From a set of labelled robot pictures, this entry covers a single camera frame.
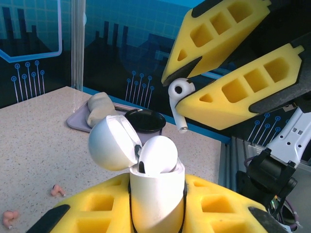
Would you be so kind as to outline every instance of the earbud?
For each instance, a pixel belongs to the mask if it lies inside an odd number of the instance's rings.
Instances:
[[[185,78],[176,79],[169,86],[170,106],[180,133],[185,133],[188,130],[188,126],[185,117],[180,115],[175,107],[179,101],[195,91],[194,84],[187,82],[187,80]]]
[[[19,212],[18,211],[5,211],[3,213],[3,219],[2,222],[4,224],[5,227],[7,227],[8,229],[12,228],[12,225],[10,223],[11,220],[13,220],[14,218],[17,218],[19,216]]]
[[[138,171],[150,176],[172,171],[177,164],[178,152],[175,143],[165,136],[150,138],[142,147]]]
[[[58,184],[55,184],[55,185],[53,186],[52,190],[51,190],[51,195],[55,197],[55,196],[57,195],[57,193],[60,193],[63,197],[66,196],[66,193],[65,193],[65,191],[62,189],[62,187],[59,186]]]

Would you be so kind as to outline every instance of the charging case lid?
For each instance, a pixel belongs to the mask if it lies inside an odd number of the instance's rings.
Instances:
[[[123,115],[107,116],[91,130],[88,147],[92,159],[101,167],[120,171],[138,163],[141,140]]]

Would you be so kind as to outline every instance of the white cloth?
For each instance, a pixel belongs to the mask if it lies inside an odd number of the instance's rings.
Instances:
[[[94,127],[108,115],[118,115],[113,102],[105,92],[97,93],[87,101],[90,114],[86,116],[89,127]]]

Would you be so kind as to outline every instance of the yellow foam gripper pad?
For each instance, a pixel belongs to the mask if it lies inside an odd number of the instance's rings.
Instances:
[[[269,0],[223,0],[211,7],[216,2],[186,13],[162,75],[164,86],[218,68],[270,13]]]
[[[295,101],[296,105],[304,113],[311,112],[311,33],[307,33],[294,40],[291,42],[291,45],[293,47],[302,46],[304,48],[304,51],[299,54],[302,62],[297,82],[288,88],[284,88],[273,95],[253,103],[249,107],[250,112],[266,113],[282,105],[286,105],[292,100]]]
[[[70,209],[51,233],[130,233],[129,173],[116,176],[56,205]]]
[[[187,96],[176,110],[217,130],[250,119],[257,115],[252,104],[297,82],[303,51],[286,44]]]
[[[199,177],[185,178],[183,233],[266,233],[276,227],[261,204]],[[128,184],[129,173],[124,173],[67,198],[43,216],[42,228],[32,229],[41,233],[132,233]],[[48,222],[55,224],[44,228]]]

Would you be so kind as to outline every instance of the pink foam earplug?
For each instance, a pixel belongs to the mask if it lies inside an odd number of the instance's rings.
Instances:
[[[15,219],[15,218],[18,218],[19,216],[19,212],[18,211],[5,211],[3,213],[3,219],[2,219],[2,222],[4,224],[5,227],[7,227],[8,229],[11,229],[12,228],[12,225],[11,225],[11,220]]]
[[[59,186],[58,184],[55,184],[55,185],[53,186],[52,190],[51,190],[51,194],[52,194],[52,196],[55,197],[55,196],[57,195],[57,193],[60,193],[63,197],[66,196],[66,193],[65,193],[65,191],[62,189],[62,187]]]

